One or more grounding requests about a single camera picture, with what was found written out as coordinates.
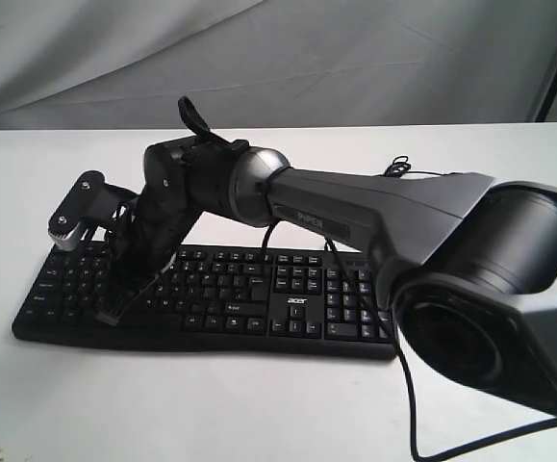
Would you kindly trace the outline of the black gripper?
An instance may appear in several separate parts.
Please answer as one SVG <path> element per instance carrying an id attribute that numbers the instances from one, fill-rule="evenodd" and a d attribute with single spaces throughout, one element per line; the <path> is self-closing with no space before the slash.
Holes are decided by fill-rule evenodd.
<path id="1" fill-rule="evenodd" d="M 119 324 L 134 296 L 168 267 L 196 223 L 196 207 L 178 198 L 142 192 L 109 233 L 110 291 L 96 319 Z"/>

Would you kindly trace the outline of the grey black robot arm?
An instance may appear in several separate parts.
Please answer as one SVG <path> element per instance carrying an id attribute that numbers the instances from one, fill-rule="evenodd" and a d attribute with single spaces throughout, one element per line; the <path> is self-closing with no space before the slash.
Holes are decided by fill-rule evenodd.
<path id="1" fill-rule="evenodd" d="M 142 192 L 108 236 L 123 276 L 163 269 L 202 213 L 286 221 L 366 255 L 378 302 L 433 370 L 557 416 L 556 187 L 297 169 L 178 107 L 190 135 L 145 150 Z"/>

